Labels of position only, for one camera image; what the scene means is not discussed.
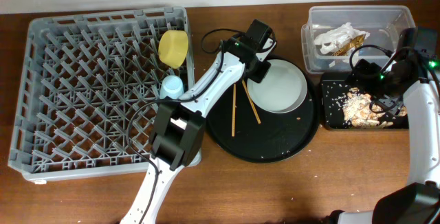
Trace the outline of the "gold snack wrapper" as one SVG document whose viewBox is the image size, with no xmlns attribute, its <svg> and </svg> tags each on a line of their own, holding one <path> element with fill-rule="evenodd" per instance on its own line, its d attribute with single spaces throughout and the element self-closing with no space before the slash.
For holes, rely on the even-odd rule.
<svg viewBox="0 0 440 224">
<path fill-rule="evenodd" d="M 361 34 L 353 38 L 350 42 L 340 48 L 338 51 L 333 53 L 333 56 L 346 56 L 351 49 L 356 49 L 363 45 L 366 35 Z"/>
</svg>

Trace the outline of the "light blue plastic cup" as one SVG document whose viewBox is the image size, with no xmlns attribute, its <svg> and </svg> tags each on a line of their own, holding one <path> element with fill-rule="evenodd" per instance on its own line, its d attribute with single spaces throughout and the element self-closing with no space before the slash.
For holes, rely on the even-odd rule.
<svg viewBox="0 0 440 224">
<path fill-rule="evenodd" d="M 184 85 L 178 76 L 169 75 L 162 81 L 162 85 L 159 91 L 159 98 L 164 99 L 170 97 L 171 99 L 177 99 L 184 93 Z"/>
</svg>

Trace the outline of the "grey round plate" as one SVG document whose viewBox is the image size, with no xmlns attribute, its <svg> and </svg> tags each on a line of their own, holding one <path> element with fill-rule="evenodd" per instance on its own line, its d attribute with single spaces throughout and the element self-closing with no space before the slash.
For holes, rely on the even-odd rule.
<svg viewBox="0 0 440 224">
<path fill-rule="evenodd" d="M 256 106 L 270 113 L 288 113 L 297 109 L 307 95 L 307 80 L 295 64 L 281 59 L 271 64 L 260 83 L 247 80 L 247 90 Z"/>
</svg>

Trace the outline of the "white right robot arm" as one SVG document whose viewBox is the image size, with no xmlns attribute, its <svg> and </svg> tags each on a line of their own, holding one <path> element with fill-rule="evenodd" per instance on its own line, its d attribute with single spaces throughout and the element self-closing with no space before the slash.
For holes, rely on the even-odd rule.
<svg viewBox="0 0 440 224">
<path fill-rule="evenodd" d="M 385 51 L 380 67 L 361 59 L 351 63 L 346 83 L 373 97 L 396 97 L 406 107 L 410 172 L 404 188 L 380 199 L 372 211 L 335 210 L 325 223 L 439 222 L 439 58 L 436 30 L 412 27 L 401 32 L 396 52 Z"/>
</svg>

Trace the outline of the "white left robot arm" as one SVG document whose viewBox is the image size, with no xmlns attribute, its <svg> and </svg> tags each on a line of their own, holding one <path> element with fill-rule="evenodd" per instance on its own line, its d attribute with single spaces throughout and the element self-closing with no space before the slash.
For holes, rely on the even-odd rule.
<svg viewBox="0 0 440 224">
<path fill-rule="evenodd" d="M 148 142 L 150 156 L 142 185 L 122 223 L 154 223 L 175 177 L 201 161 L 206 117 L 219 98 L 245 76 L 262 80 L 270 64 L 267 56 L 276 40 L 261 42 L 230 38 L 222 42 L 209 70 L 186 93 L 155 103 L 158 110 Z"/>
</svg>

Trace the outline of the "white napkin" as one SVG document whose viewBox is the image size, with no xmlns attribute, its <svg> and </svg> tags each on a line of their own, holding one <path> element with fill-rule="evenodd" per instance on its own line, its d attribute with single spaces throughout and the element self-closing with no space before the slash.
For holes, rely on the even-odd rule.
<svg viewBox="0 0 440 224">
<path fill-rule="evenodd" d="M 340 27 L 317 35 L 313 40 L 315 46 L 320 46 L 321 54 L 335 53 L 342 49 L 358 36 L 368 38 L 371 34 L 367 31 L 355 29 L 351 23 L 345 23 Z"/>
</svg>

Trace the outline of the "yellow bowl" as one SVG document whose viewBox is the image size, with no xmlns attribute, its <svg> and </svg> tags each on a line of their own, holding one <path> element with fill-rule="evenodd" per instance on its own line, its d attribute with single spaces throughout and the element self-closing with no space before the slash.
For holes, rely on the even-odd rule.
<svg viewBox="0 0 440 224">
<path fill-rule="evenodd" d="M 188 53 L 188 35 L 183 30 L 166 31 L 159 41 L 159 59 L 173 69 L 182 66 Z"/>
</svg>

